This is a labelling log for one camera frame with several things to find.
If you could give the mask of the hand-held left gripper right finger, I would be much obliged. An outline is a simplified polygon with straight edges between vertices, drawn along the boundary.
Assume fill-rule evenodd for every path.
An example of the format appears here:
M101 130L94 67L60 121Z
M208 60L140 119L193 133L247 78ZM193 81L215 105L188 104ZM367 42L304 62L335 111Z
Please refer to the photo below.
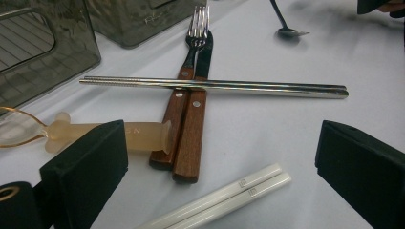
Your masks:
M352 126L325 120L315 167L373 229L405 229L405 153Z

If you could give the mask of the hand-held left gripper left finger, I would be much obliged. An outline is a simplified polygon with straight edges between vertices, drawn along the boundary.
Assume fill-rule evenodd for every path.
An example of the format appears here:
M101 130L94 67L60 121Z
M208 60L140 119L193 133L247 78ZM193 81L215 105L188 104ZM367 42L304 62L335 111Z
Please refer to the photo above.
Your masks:
M90 229L127 170L123 122L93 128L40 168L45 223Z

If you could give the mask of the wooden utensil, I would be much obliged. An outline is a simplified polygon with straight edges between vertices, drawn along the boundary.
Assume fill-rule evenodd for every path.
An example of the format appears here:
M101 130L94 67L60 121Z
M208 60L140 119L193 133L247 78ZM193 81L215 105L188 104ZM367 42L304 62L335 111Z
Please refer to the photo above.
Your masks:
M28 144L45 137L45 150L59 153L99 123L72 124L69 114L61 112L47 125L34 115L9 107L0 107L0 148ZM125 122L124 133L129 151L164 151L170 148L171 122Z

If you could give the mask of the metal spoon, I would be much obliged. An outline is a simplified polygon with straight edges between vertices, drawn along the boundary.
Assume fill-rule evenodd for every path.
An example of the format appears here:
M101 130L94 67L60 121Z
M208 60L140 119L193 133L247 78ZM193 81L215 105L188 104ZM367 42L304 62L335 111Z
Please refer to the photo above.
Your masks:
M280 33L284 36L290 36L290 37L298 37L298 36L303 36L303 35L308 34L307 31L298 31L298 30L291 29L288 26L283 14L280 12L279 7L276 3L276 0L269 0L269 2L271 4L271 6L273 7L273 9L281 23L281 26L282 26L282 28L277 31L278 33Z

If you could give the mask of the smoked plastic bin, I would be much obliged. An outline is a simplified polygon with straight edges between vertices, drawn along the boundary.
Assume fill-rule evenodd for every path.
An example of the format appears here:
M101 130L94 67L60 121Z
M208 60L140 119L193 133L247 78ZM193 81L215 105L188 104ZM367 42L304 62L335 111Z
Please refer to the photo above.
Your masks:
M133 48L205 6L207 0L85 0L93 29Z
M100 60L84 0L0 0L0 106L24 104Z

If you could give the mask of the steel chopstick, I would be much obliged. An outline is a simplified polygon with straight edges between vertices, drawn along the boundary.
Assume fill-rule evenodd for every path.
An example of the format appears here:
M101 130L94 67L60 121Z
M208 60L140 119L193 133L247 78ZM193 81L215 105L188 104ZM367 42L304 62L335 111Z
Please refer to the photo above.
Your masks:
M250 94L267 94L274 96L294 96L294 97L312 97L312 98L330 98L330 99L344 99L349 96L349 92L346 90L323 90L323 89L283 89L283 88L226 88L223 86L211 87L171 87L171 86L159 86L159 85L121 85L121 84L88 84L88 85L102 85L102 86L120 86L120 87L156 87L156 88L169 88L176 90L189 90L194 91L198 89L205 90L220 90L227 92L240 92Z
M143 77L110 77L110 76L84 76L80 83L88 84L121 84L121 85L159 85L171 87L211 87L223 86L226 88L283 88L283 89L323 89L323 90L346 90L343 85L325 84L302 84L302 83L277 83L277 82L254 82L254 81L229 81L229 80L184 80L166 78L143 78Z

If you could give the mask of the wooden-handled fork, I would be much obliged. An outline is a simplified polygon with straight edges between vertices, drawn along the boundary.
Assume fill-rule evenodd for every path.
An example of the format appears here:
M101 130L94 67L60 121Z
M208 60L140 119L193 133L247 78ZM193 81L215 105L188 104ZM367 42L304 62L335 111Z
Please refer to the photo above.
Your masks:
M191 80L195 74L196 55L205 46L209 30L209 7L196 7L185 37L188 54L180 68L177 78ZM168 138L168 152L155 151L149 157L149 165L158 170L170 170L177 151L177 141L181 135L181 123L185 102L189 92L174 90L168 101L163 122L171 123L171 135Z

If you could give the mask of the wooden-handled knife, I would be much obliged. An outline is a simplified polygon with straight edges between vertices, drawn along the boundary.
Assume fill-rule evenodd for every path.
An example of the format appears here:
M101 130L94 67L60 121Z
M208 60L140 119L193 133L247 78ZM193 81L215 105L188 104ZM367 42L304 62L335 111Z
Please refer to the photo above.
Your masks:
M209 31L207 42L197 58L194 79L198 82L208 79L213 45L213 35ZM205 89L191 91L186 103L181 139L172 170L172 178L178 183L193 184L199 179L206 94Z

